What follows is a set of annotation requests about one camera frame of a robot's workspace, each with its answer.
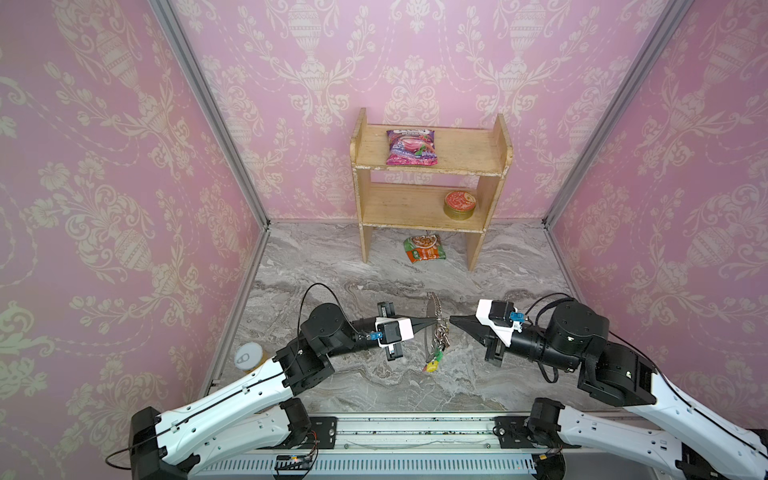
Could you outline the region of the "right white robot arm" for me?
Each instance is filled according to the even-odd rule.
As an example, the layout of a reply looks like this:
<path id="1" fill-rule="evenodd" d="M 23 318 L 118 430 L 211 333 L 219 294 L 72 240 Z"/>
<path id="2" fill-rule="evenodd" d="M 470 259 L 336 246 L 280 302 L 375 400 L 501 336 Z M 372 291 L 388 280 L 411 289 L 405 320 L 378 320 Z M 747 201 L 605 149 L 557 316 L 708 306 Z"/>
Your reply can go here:
<path id="1" fill-rule="evenodd" d="M 546 325 L 510 302 L 482 300 L 475 314 L 449 321 L 485 347 L 487 362 L 501 365 L 505 355 L 516 355 L 550 384 L 575 372 L 579 390 L 654 426 L 625 426 L 539 397 L 525 421 L 533 444 L 599 449 L 673 478 L 766 478 L 766 431 L 740 427 L 696 401 L 643 353 L 611 341 L 609 320 L 578 300 L 564 296 L 542 310 L 550 316 Z"/>

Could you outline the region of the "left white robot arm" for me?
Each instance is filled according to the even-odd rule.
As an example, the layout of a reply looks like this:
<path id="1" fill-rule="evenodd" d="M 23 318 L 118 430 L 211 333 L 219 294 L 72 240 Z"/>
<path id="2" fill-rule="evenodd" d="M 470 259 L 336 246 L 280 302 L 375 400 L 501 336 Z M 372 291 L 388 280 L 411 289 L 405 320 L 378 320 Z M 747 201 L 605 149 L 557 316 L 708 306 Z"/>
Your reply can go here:
<path id="1" fill-rule="evenodd" d="M 381 349 L 397 359 L 403 342 L 437 321 L 399 316 L 389 302 L 378 316 L 351 321 L 339 305 L 323 303 L 293 340 L 239 380 L 182 407 L 136 412 L 127 468 L 134 479 L 190 479 L 250 450 L 304 445 L 312 421 L 299 396 L 333 374 L 332 357 Z"/>

